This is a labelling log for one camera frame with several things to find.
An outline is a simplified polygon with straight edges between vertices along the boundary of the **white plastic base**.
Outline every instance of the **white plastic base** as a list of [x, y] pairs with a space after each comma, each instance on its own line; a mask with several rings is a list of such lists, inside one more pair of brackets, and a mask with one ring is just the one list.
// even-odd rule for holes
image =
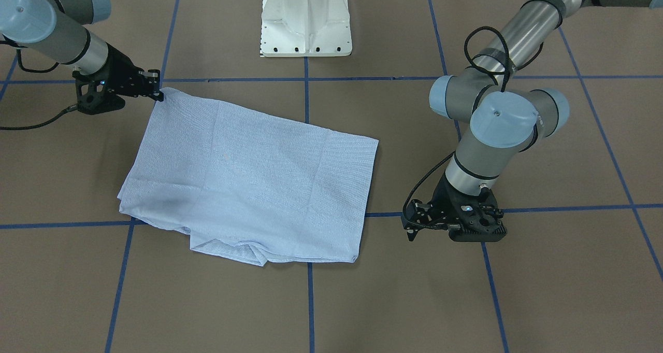
[[348, 0], [263, 0], [262, 20], [262, 56], [347, 56], [352, 52]]

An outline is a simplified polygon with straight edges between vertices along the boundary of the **brown floor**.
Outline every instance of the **brown floor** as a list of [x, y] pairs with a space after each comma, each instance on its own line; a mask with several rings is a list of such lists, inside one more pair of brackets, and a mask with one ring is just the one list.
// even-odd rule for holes
[[[428, 89], [523, 0], [349, 1], [353, 54], [308, 65], [258, 57], [260, 0], [112, 0], [90, 29], [165, 86], [378, 138], [357, 262], [260, 268], [119, 214], [152, 109], [130, 98], [0, 132], [0, 351], [663, 351], [663, 10], [580, 10], [511, 81], [561, 90], [571, 119], [497, 183], [504, 240], [408, 243], [396, 212], [457, 143]], [[69, 70], [12, 59], [0, 49], [0, 124], [73, 104]]]

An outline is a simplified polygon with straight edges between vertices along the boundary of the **light blue cloth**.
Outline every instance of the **light blue cloth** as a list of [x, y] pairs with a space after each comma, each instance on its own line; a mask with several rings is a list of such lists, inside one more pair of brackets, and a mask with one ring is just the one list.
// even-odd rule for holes
[[163, 92], [120, 212], [253, 265], [357, 259], [377, 140]]

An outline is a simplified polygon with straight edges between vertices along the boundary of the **towel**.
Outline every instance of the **towel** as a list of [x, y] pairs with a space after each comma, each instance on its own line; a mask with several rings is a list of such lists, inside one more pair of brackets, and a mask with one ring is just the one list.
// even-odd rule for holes
[[163, 92], [121, 213], [253, 265], [357, 259], [377, 140]]

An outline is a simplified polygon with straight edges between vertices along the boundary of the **cloth fold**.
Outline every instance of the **cloth fold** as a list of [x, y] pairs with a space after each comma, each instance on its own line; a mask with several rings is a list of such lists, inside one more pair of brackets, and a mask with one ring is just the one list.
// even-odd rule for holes
[[163, 92], [121, 213], [253, 265], [357, 259], [377, 140]]

